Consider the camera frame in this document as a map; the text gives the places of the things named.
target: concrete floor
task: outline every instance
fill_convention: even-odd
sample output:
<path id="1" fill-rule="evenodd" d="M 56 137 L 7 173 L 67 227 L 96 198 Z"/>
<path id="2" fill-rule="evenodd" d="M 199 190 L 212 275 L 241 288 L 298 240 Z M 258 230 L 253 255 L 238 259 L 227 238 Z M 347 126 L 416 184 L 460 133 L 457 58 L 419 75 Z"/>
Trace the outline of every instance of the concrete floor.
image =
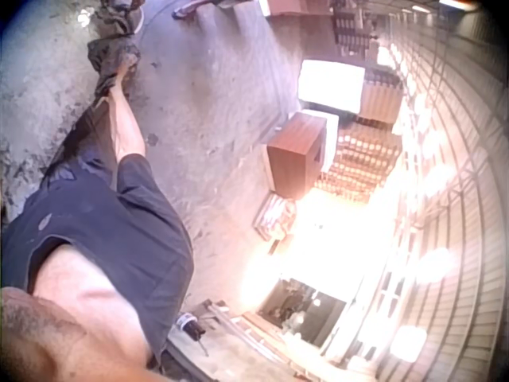
<path id="1" fill-rule="evenodd" d="M 0 154 L 10 219 L 92 101 L 97 75 L 86 44 L 99 29 L 76 19 L 97 3 L 29 2 L 4 32 Z M 192 237 L 196 270 L 185 306 L 223 299 L 243 312 L 253 308 L 242 296 L 244 275 L 268 250 L 252 229 L 269 192 L 261 143 L 298 108 L 303 45 L 315 32 L 298 18 L 267 21 L 257 2 L 204 6 L 194 20 L 174 21 L 182 3 L 144 6 L 131 105 L 157 183 Z"/>

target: navy blue shorts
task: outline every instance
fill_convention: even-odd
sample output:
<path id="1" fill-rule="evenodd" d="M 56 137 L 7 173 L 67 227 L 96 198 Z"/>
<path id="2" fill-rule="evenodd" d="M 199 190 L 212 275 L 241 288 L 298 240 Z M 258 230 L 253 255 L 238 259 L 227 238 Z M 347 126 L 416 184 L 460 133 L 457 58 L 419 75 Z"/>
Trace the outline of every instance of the navy blue shorts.
<path id="1" fill-rule="evenodd" d="M 111 168 L 108 125 L 107 105 L 82 115 L 69 135 L 80 144 L 66 139 L 66 150 L 5 230 L 2 286 L 31 293 L 47 256 L 71 244 L 136 309 L 160 361 L 191 280 L 192 245 L 143 156 L 127 155 Z"/>

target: person's foot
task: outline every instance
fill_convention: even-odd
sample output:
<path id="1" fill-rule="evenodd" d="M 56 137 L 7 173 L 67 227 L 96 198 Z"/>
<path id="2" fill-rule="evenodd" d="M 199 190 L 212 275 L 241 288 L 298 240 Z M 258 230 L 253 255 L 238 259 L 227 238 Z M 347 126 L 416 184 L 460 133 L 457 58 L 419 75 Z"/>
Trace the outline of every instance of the person's foot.
<path id="1" fill-rule="evenodd" d="M 125 84 L 134 73 L 141 54 L 129 37 L 109 37 L 88 43 L 88 59 L 99 73 L 95 99 L 107 96 L 111 87 Z"/>

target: wooden cabinet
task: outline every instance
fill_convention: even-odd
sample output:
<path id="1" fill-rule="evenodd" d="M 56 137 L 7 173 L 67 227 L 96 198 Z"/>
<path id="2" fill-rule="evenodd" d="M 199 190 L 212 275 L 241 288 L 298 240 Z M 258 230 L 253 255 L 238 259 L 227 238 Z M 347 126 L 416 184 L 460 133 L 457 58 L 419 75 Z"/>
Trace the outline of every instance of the wooden cabinet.
<path id="1" fill-rule="evenodd" d="M 267 144 L 274 191 L 301 199 L 313 187 L 324 163 L 327 120 L 296 113 Z"/>

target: ceiling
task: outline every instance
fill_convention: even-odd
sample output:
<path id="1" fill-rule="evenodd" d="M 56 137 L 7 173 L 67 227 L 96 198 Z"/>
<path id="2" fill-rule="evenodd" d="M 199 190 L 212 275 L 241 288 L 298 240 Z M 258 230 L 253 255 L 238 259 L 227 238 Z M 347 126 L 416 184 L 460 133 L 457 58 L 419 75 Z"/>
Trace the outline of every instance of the ceiling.
<path id="1" fill-rule="evenodd" d="M 433 12 L 438 9 L 438 0 L 368 0 L 363 8 L 374 14 L 396 14 L 403 8 L 411 10 L 412 6 L 422 6 Z"/>

